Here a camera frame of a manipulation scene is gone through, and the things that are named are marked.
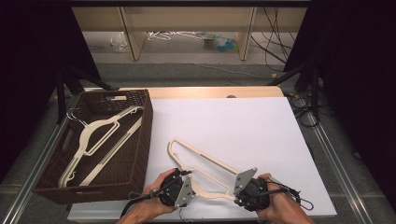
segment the hand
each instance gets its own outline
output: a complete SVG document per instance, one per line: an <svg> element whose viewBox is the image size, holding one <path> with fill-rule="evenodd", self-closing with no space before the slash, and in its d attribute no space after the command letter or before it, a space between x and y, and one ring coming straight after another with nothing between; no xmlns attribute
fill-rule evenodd
<svg viewBox="0 0 396 224"><path fill-rule="evenodd" d="M258 178L269 182L271 181L270 176L270 174L263 174L259 175ZM275 190L280 189L280 186L275 183L267 183L267 188L268 190ZM259 218L267 219L276 224L314 223L288 194L284 192L270 194L270 200L271 203L266 209L256 211Z"/></svg>
<svg viewBox="0 0 396 224"><path fill-rule="evenodd" d="M146 186L143 190L143 194L148 194L152 189L160 189L161 183L165 180L167 176L172 174L175 169L169 170L160 174L154 183ZM155 217L166 214L172 213L177 210L173 206L166 206L160 202L159 198L153 198L149 200L145 200L143 202L137 203L134 208L125 216L123 216L117 224L135 224L135 223L142 223L146 221L150 221Z"/></svg>

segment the tabletop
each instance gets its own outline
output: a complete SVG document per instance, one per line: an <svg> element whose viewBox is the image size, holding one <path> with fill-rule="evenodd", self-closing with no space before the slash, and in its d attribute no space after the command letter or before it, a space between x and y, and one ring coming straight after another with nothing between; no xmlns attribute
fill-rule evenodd
<svg viewBox="0 0 396 224"><path fill-rule="evenodd" d="M307 211L309 216L336 215L287 98L282 97L278 87L159 88L148 91L152 95L154 120L146 185L161 172L177 166L167 155L166 146L173 137L178 137L240 172L253 167L258 168L256 175L271 172L280 182L300 190L301 196L315 205L314 210ZM205 161L183 154L180 148L175 150L180 157L185 157L186 163L205 167L211 174L219 174L222 181L227 181L227 174L212 169ZM205 182L204 186L221 189L211 182ZM77 203L72 206L69 219L115 221L127 202ZM159 216L155 221L181 221L179 212ZM200 197L183 208L181 214L194 221L257 219L255 213L232 201Z"/></svg>

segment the brown wicker basket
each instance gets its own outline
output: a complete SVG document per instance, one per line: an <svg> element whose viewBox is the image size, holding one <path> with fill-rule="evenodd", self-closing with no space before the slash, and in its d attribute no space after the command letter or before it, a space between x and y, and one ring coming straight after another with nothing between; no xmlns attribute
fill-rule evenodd
<svg viewBox="0 0 396 224"><path fill-rule="evenodd" d="M75 177L66 188L58 188L64 169L79 147L79 136L84 126L68 120L54 145L53 154L33 190L55 203L87 203L126 200L131 191L142 192L149 158L152 124L152 105L147 90L139 91L89 91L83 92L75 108L76 117L91 123L109 119L131 105L142 105L144 110L119 120L120 127L91 156L83 156L75 169ZM142 118L140 128L125 142L89 186L79 184L120 140ZM97 129L90 137L91 148L108 131L111 125Z"/></svg>

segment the blue object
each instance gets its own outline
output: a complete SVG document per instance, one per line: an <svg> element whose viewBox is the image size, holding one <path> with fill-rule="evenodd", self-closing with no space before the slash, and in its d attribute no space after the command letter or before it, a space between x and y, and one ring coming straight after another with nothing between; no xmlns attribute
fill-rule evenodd
<svg viewBox="0 0 396 224"><path fill-rule="evenodd" d="M227 40L227 42L225 42L225 47L227 49L233 49L233 42Z"/></svg>

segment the hanger hook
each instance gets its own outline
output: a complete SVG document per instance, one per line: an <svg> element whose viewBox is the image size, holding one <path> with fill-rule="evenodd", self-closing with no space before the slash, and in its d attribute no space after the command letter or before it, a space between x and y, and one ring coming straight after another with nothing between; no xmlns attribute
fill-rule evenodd
<svg viewBox="0 0 396 224"><path fill-rule="evenodd" d="M79 108L70 108L68 111L67 111L67 113L66 113L66 116L69 118L69 119L71 119L71 120L77 120L77 121L79 121L82 125L84 125L84 126L88 126L88 123L87 122L85 122L84 120L82 120L82 119L78 119L74 114L73 114L73 111L75 111L75 110L79 110Z"/></svg>

